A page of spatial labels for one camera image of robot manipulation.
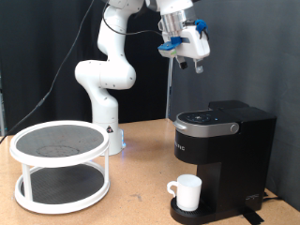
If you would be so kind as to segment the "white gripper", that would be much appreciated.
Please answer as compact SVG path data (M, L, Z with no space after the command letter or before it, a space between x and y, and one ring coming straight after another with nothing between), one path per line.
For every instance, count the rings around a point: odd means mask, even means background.
M194 26L188 26L186 29L179 32L179 37L182 42L176 47L177 56L176 61L181 69L188 67L184 57L194 59L195 71L200 74L203 73L204 57L210 54L210 47L207 36L204 32L199 33Z

